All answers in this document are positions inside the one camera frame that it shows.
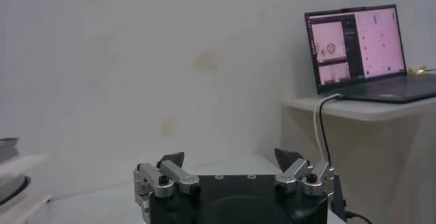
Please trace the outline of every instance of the wall stain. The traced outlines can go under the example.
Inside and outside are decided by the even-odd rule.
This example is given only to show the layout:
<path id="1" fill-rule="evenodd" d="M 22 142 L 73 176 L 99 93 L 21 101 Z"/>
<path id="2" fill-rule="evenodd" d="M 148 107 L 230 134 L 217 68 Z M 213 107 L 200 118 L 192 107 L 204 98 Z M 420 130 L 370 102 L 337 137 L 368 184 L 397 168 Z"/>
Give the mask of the wall stain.
<path id="1" fill-rule="evenodd" d="M 161 134 L 164 137 L 172 137 L 176 132 L 176 119 L 174 117 L 165 118 L 161 123 Z"/>
<path id="2" fill-rule="evenodd" d="M 217 61 L 217 50 L 207 49 L 201 52 L 196 61 L 194 62 L 193 68 L 196 71 L 204 71 L 206 73 L 214 73 L 218 71 L 218 61 Z"/>

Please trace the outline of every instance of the laptop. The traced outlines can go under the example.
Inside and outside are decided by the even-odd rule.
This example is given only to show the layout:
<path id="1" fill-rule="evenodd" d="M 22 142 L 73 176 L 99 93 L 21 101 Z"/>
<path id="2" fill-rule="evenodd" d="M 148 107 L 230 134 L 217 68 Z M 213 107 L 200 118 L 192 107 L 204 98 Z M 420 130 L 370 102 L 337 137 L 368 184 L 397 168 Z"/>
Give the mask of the laptop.
<path id="1" fill-rule="evenodd" d="M 436 96 L 436 76 L 407 76 L 396 5 L 305 14 L 318 94 L 407 103 Z"/>

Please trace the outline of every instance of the screw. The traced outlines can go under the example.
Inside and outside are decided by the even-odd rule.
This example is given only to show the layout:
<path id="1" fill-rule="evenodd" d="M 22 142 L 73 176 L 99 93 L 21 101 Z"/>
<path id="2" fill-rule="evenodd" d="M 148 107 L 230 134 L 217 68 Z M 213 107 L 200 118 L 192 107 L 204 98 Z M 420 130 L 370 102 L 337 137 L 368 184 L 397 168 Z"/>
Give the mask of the screw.
<path id="1" fill-rule="evenodd" d="M 316 176 L 316 174 L 309 174 L 306 176 L 306 180 L 309 183 L 316 183 L 318 180 L 318 176 Z"/>
<path id="2" fill-rule="evenodd" d="M 169 181 L 170 181 L 170 179 L 168 179 L 168 177 L 165 175 L 159 177 L 159 185 L 160 186 L 168 184 Z"/>

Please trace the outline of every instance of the laptop keyboard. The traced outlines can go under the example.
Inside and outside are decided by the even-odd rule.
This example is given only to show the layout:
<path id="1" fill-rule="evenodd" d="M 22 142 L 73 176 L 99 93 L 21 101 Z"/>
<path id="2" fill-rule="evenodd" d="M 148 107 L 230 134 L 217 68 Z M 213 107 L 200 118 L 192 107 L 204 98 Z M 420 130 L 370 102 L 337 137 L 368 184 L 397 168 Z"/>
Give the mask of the laptop keyboard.
<path id="1" fill-rule="evenodd" d="M 355 84 L 335 90 L 336 93 L 375 95 L 379 97 L 413 97 L 436 92 L 436 75 L 399 76 L 374 82 Z"/>

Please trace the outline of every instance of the white shelf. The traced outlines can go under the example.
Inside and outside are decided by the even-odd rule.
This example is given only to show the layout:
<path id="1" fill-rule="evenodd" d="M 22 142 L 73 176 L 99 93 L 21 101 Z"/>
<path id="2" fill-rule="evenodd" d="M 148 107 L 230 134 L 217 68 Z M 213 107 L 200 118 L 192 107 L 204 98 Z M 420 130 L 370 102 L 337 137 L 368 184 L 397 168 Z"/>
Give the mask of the white shelf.
<path id="1" fill-rule="evenodd" d="M 286 101 L 284 105 L 313 111 L 319 100 L 320 97 L 294 99 Z M 323 113 L 358 121 L 387 121 L 435 108 L 436 98 L 423 99 L 406 104 L 334 100 L 325 104 Z"/>
<path id="2" fill-rule="evenodd" d="M 49 193 L 21 195 L 19 199 L 14 199 L 14 203 L 4 212 L 0 212 L 0 223 L 26 223 L 51 197 Z"/>
<path id="3" fill-rule="evenodd" d="M 41 163 L 46 155 L 28 155 L 0 163 L 0 187 Z"/>

